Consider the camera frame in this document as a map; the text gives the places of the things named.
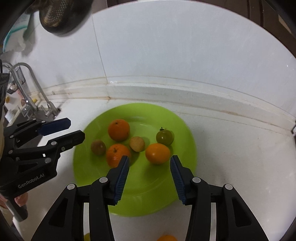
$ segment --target white wall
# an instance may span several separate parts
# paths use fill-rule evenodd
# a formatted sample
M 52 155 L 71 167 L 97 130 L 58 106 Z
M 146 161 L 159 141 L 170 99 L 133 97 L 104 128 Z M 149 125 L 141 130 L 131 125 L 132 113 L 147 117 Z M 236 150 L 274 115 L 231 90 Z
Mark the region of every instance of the white wall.
M 243 92 L 296 116 L 296 59 L 263 28 L 228 10 L 193 1 L 148 1 L 97 12 L 71 35 L 40 24 L 25 61 L 41 86 L 101 78 Z

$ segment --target stainless steel faucet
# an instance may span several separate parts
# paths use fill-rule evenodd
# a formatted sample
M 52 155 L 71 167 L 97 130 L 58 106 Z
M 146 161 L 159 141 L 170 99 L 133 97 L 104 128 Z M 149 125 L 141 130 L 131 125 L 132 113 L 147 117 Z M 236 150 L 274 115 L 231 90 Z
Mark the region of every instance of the stainless steel faucet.
M 26 63 L 17 63 L 15 65 L 12 66 L 11 63 L 4 61 L 3 62 L 3 66 L 9 69 L 9 72 L 12 74 L 12 77 L 14 78 L 22 96 L 24 97 L 26 104 L 29 105 L 33 111 L 33 117 L 37 117 L 37 118 L 49 118 L 52 117 L 52 119 L 54 119 L 58 114 L 59 114 L 59 110 L 54 106 L 54 104 L 49 101 L 49 99 L 47 98 L 47 96 L 45 95 L 44 91 L 42 90 L 39 82 L 36 79 L 36 76 L 34 75 L 34 72 L 32 70 L 32 68 L 30 67 L 30 65 L 26 64 Z M 26 91 L 24 90 L 22 83 L 16 73 L 16 68 L 18 66 L 25 66 L 29 69 L 30 74 L 33 78 L 33 81 L 35 83 L 35 85 L 37 86 L 38 90 L 40 91 L 40 93 L 42 94 L 44 100 L 47 102 L 47 106 L 48 109 L 46 110 L 43 106 L 41 106 L 41 108 L 38 108 L 35 103 L 33 102 L 33 100 L 31 99 L 31 97 L 26 93 Z

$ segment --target white countertop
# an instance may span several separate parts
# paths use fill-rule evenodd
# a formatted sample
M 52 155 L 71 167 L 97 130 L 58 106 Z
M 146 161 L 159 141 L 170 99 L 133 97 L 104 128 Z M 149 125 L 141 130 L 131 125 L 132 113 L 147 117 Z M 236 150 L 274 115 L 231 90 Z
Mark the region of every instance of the white countertop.
M 64 101 L 60 103 L 62 112 L 58 118 L 68 117 L 72 121 L 71 127 L 44 137 L 40 145 L 59 135 L 84 130 L 96 116 L 110 108 L 135 102 L 103 99 Z M 296 216 L 296 148 L 292 135 L 284 129 L 273 131 L 268 123 L 242 116 L 177 104 L 154 104 L 174 111 L 189 126 L 198 154 L 196 175 L 213 185 L 231 183 L 248 204 L 269 240 L 278 241 Z M 75 182 L 73 151 L 61 153 L 55 178 L 29 192 L 29 216 L 21 223 L 15 222 L 25 241 L 31 239 L 62 190 Z M 115 240 L 156 241 L 161 235 L 171 234 L 182 241 L 186 236 L 190 210 L 190 206 L 176 201 L 147 216 L 128 218 L 111 215 Z M 87 233 L 87 213 L 85 217 L 84 230 Z M 212 228 L 211 240 L 215 240 L 215 228 Z

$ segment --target green plate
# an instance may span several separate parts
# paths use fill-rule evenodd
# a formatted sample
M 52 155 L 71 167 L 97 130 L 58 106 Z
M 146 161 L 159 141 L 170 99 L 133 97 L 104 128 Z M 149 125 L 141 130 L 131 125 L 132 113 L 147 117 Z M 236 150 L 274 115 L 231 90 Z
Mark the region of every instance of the green plate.
M 131 127 L 130 136 L 140 136 L 146 147 L 156 143 L 155 136 L 163 127 L 172 131 L 175 140 L 170 146 L 171 155 L 178 155 L 185 167 L 195 170 L 197 158 L 193 136 L 184 121 L 175 113 L 158 105 L 146 103 L 125 104 L 110 109 L 95 118 L 84 130 L 85 141 L 75 148 L 74 174 L 78 186 L 89 185 L 106 176 L 109 166 L 105 156 L 91 152 L 93 140 L 101 139 L 109 148 L 116 142 L 108 135 L 108 126 L 115 119 L 126 120 Z M 122 142 L 128 146 L 129 139 Z M 122 216 L 141 216 L 159 211 L 177 199 L 177 192 L 170 173 L 169 162 L 153 165 L 145 151 L 132 153 L 130 167 L 121 200 L 109 211 Z

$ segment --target finger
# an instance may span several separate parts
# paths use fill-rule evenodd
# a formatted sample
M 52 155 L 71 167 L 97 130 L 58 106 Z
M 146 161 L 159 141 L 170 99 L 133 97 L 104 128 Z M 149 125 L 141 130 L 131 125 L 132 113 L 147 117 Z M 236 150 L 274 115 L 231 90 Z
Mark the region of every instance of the finger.
M 27 192 L 15 198 L 15 202 L 20 207 L 24 206 L 27 203 L 27 201 L 28 201 L 28 193 Z
M 0 200 L 0 206 L 7 209 L 5 202 L 2 200 Z
M 4 202 L 7 202 L 7 199 L 5 197 L 3 197 L 1 194 L 0 194 L 0 200 L 4 201 Z

